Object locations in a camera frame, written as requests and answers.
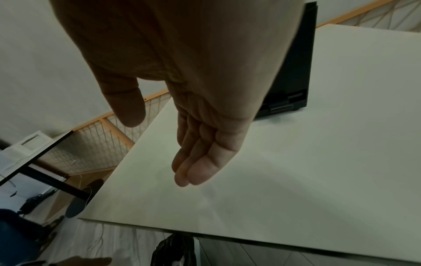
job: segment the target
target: white table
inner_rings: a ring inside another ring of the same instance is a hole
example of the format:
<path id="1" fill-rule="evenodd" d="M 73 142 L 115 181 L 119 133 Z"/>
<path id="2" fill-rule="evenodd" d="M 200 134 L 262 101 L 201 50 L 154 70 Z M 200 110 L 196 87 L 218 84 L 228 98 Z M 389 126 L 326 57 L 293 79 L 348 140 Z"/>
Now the white table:
<path id="1" fill-rule="evenodd" d="M 33 178 L 35 180 L 38 180 L 42 183 L 45 183 L 47 185 L 50 185 L 54 188 L 60 189 L 66 193 L 69 193 L 75 197 L 78 197 L 83 200 L 88 200 L 90 197 L 90 194 L 82 191 L 80 189 L 77 189 L 71 185 L 68 185 L 64 182 L 61 182 L 45 173 L 42 173 L 29 165 L 36 161 L 39 157 L 44 155 L 46 152 L 48 152 L 50 149 L 55 147 L 57 144 L 65 140 L 67 137 L 69 137 L 73 131 L 68 131 L 66 133 L 63 133 L 61 135 L 58 135 L 57 137 L 53 138 L 52 141 L 44 145 L 42 148 L 37 150 L 35 153 L 33 153 L 31 156 L 28 156 L 26 158 L 23 158 L 16 162 L 11 167 L 3 170 L 0 172 L 0 186 L 5 184 L 8 180 L 10 180 L 12 177 L 14 177 L 18 173 L 22 173 L 30 178 Z"/>
<path id="2" fill-rule="evenodd" d="M 174 183 L 170 101 L 81 217 L 421 262 L 420 49 L 417 33 L 317 29 L 308 106 L 253 122 L 200 186 Z"/>

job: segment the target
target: black laptop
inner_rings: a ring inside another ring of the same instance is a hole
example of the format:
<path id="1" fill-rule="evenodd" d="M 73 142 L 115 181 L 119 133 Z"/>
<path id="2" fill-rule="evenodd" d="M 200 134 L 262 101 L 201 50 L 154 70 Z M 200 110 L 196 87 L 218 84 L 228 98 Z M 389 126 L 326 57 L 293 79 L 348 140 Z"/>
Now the black laptop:
<path id="1" fill-rule="evenodd" d="M 307 3 L 297 34 L 256 118 L 307 106 L 317 2 Z"/>

